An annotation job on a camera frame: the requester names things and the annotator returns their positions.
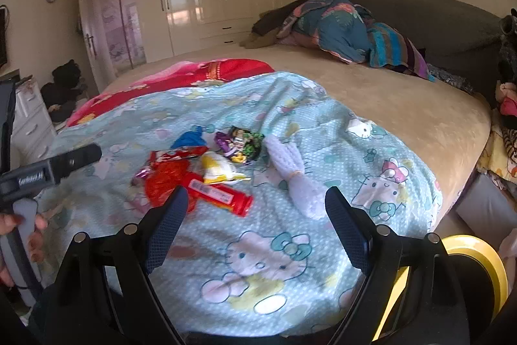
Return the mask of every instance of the floor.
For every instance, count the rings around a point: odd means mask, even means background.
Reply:
[[[440,224],[438,224],[434,232],[441,238],[454,236],[457,234],[474,235],[469,226],[465,224],[465,222],[454,210],[449,211],[449,213],[442,218]]]

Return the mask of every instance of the blue gripper pad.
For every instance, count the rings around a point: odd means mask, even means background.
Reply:
[[[371,267],[370,236],[365,233],[367,228],[359,226],[360,220],[353,214],[355,210],[335,186],[327,190],[325,209],[352,266],[367,275]]]
[[[164,212],[161,219],[157,221],[156,228],[154,228],[147,242],[144,267],[148,275],[164,263],[174,237],[176,237],[179,227],[182,225],[185,215],[187,215],[188,204],[187,190],[180,187],[172,192],[163,207],[154,208]]]

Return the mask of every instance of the red blanket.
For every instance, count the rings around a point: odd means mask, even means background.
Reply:
[[[133,83],[125,90],[100,94],[89,100],[68,119],[67,126],[86,123],[142,95],[172,88],[208,85],[210,84],[208,81],[228,82],[270,72],[275,70],[267,63],[252,59],[222,59],[202,63],[180,62]]]

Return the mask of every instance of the barcode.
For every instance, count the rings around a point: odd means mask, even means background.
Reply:
[[[219,202],[222,202],[223,204],[229,205],[232,203],[233,195],[223,192],[222,190],[219,190],[218,188],[212,187],[210,185],[205,185],[205,183],[203,183],[202,181],[195,180],[195,179],[191,180],[189,183],[189,187],[192,190],[201,192],[210,198],[213,198],[215,200],[218,200]]]

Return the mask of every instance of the door handle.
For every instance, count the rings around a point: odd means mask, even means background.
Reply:
[[[90,39],[91,39],[91,47],[94,50],[94,56],[97,57],[97,51],[95,50],[94,37],[90,36]]]

